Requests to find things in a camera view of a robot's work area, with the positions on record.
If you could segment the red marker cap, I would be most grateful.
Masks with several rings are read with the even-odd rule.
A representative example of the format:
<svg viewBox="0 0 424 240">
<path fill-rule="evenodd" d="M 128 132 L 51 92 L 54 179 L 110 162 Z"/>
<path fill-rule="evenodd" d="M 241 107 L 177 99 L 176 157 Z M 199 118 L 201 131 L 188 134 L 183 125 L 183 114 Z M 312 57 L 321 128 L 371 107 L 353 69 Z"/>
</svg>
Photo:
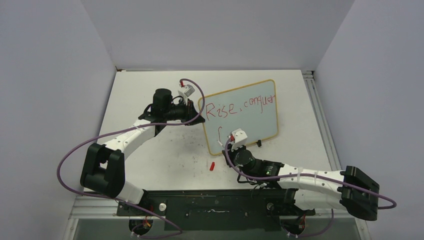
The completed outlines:
<svg viewBox="0 0 424 240">
<path fill-rule="evenodd" d="M 210 171 L 213 171 L 214 170 L 214 168 L 215 168 L 215 162 L 213 161 L 212 163 L 211 163 L 211 165 L 210 165 L 210 168 L 209 168 L 209 170 Z"/>
</svg>

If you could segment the yellow-framed whiteboard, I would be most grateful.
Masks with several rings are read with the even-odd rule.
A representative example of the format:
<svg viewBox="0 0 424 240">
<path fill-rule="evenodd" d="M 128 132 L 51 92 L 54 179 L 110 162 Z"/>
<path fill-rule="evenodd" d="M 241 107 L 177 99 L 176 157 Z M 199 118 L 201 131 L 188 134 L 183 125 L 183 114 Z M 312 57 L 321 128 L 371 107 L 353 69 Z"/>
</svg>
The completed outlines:
<svg viewBox="0 0 424 240">
<path fill-rule="evenodd" d="M 245 131 L 248 145 L 279 133 L 276 84 L 272 79 L 207 95 L 198 100 L 198 106 L 203 108 L 203 130 L 212 156 L 221 154 L 217 140 L 225 144 L 236 129 Z"/>
</svg>

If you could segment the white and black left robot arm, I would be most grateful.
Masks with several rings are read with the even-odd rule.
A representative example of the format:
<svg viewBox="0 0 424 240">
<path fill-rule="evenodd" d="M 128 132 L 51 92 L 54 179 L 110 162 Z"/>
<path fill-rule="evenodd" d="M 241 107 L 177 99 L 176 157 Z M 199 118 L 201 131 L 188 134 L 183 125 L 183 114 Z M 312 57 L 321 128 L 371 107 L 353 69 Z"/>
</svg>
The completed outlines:
<svg viewBox="0 0 424 240">
<path fill-rule="evenodd" d="M 197 125 L 205 119 L 196 111 L 189 96 L 194 93 L 192 85 L 185 85 L 178 91 L 174 103 L 172 92 L 158 88 L 143 113 L 132 125 L 131 130 L 122 133 L 104 144 L 93 143 L 88 149 L 80 177 L 80 184 L 111 199 L 129 202 L 129 208 L 136 215 L 149 210 L 149 201 L 143 198 L 145 191 L 126 180 L 125 160 L 146 141 L 156 137 L 169 121 L 181 121 L 186 126 Z"/>
</svg>

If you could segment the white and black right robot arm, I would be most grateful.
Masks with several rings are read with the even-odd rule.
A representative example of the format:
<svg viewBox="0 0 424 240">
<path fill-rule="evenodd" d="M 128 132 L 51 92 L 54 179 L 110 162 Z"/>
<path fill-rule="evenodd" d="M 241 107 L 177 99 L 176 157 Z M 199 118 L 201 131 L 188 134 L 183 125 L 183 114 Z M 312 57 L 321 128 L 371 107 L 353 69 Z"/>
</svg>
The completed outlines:
<svg viewBox="0 0 424 240">
<path fill-rule="evenodd" d="M 358 167 L 348 165 L 335 171 L 306 169 L 255 158 L 241 147 L 222 153 L 226 164 L 248 182 L 288 191 L 282 205 L 289 214 L 333 209 L 365 221 L 378 219 L 380 186 Z"/>
</svg>

